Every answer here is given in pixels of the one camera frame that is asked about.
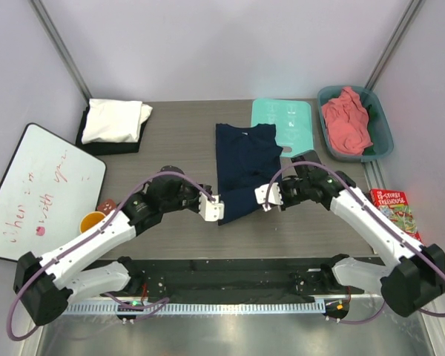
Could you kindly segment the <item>navy blue t shirt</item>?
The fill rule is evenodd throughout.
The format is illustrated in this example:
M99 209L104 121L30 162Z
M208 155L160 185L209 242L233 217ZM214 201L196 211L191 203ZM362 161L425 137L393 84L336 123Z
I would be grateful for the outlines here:
M217 192L225 205L217 224L222 226L260 209L254 190L281 169L283 149L275 140L276 126L270 124L251 128L217 124L215 137Z

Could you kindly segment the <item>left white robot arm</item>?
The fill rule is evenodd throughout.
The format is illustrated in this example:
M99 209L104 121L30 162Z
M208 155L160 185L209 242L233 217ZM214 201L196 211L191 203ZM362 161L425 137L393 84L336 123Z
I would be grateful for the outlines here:
M162 222L164 214L188 209L206 222L224 215L224 204L209 185L201 185L179 169L165 166L124 198L86 232L40 257L32 252L17 262L13 289L36 326L59 317L72 303L106 292L134 296L142 290L144 272L130 257L90 268L113 248Z

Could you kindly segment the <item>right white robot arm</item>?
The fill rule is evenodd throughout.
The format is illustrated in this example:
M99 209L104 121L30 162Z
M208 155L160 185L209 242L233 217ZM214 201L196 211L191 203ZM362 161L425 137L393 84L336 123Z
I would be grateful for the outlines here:
M342 171L322 165L315 151L291 158L296 173L278 185L282 207L320 203L348 223L375 250L381 265L339 254L323 265L320 284L330 293L344 286L379 294L401 317L423 310L445 293L445 253L425 246L385 217Z

